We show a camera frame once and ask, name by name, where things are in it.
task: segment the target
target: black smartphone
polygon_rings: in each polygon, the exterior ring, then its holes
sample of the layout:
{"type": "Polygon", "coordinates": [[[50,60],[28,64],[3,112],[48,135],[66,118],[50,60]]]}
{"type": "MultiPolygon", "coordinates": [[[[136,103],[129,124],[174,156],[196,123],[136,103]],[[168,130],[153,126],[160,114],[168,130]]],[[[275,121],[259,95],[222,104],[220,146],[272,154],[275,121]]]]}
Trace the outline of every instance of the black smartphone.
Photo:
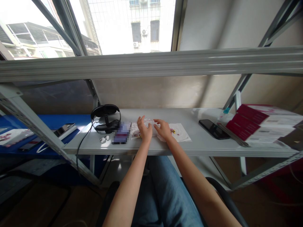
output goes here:
{"type": "MultiPolygon", "coordinates": [[[[52,130],[52,132],[57,136],[61,136],[63,133],[65,133],[70,127],[74,126],[75,123],[68,123],[63,125],[61,128],[57,129],[57,130],[52,130]]],[[[19,149],[22,151],[29,151],[30,149],[36,147],[38,144],[40,144],[42,142],[42,140],[37,137],[35,139],[33,139],[31,142],[28,142],[27,144],[23,145],[22,147],[20,147],[19,149]]]]}
{"type": "Polygon", "coordinates": [[[224,132],[222,129],[220,129],[217,125],[215,125],[210,120],[200,120],[199,124],[209,132],[215,139],[229,139],[230,136],[224,132]]]}

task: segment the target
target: person's left hand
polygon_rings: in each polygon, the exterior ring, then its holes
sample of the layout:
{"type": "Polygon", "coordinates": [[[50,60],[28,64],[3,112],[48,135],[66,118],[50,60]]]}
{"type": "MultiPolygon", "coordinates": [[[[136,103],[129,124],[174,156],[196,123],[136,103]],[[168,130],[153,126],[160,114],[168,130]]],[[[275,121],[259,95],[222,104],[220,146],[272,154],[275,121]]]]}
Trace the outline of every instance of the person's left hand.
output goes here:
{"type": "Polygon", "coordinates": [[[137,120],[138,128],[141,133],[142,142],[150,142],[152,139],[152,124],[148,124],[148,128],[144,124],[145,115],[141,118],[139,117],[137,120]]]}

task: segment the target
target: air conditioner unit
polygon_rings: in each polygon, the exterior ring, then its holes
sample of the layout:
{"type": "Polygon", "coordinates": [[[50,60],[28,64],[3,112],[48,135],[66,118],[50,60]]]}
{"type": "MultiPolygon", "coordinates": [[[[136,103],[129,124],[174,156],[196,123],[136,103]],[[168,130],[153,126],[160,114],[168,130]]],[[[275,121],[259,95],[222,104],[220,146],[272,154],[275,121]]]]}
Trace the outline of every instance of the air conditioner unit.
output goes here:
{"type": "Polygon", "coordinates": [[[139,43],[138,42],[133,42],[133,46],[134,46],[134,48],[138,48],[139,47],[139,43]]]}
{"type": "Polygon", "coordinates": [[[142,34],[142,35],[148,35],[148,29],[147,29],[147,28],[143,28],[143,29],[141,30],[141,34],[142,34]]]}

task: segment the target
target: plastic bottle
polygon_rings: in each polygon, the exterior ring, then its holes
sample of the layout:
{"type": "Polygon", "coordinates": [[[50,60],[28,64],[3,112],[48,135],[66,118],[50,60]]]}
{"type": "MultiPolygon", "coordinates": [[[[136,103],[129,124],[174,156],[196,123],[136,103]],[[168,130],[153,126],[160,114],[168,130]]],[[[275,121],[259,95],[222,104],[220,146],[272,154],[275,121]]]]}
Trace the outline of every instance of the plastic bottle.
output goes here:
{"type": "Polygon", "coordinates": [[[222,110],[220,113],[220,116],[217,118],[218,121],[225,121],[227,116],[228,116],[228,112],[229,112],[230,108],[227,107],[225,110],[222,110]]]}

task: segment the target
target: virtual reality headset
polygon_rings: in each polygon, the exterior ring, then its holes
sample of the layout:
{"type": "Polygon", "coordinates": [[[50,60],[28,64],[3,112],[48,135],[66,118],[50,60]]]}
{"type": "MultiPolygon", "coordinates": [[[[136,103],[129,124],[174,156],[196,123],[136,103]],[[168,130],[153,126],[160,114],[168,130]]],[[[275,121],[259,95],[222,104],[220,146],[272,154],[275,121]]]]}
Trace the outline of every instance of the virtual reality headset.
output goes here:
{"type": "Polygon", "coordinates": [[[91,121],[94,129],[100,134],[110,134],[113,130],[119,129],[119,125],[121,122],[121,112],[116,105],[106,104],[102,106],[96,107],[91,113],[91,121]],[[109,116],[114,115],[116,112],[120,113],[119,119],[114,119],[109,122],[109,116]],[[94,126],[94,118],[99,117],[99,122],[103,121],[101,125],[94,126]]]}

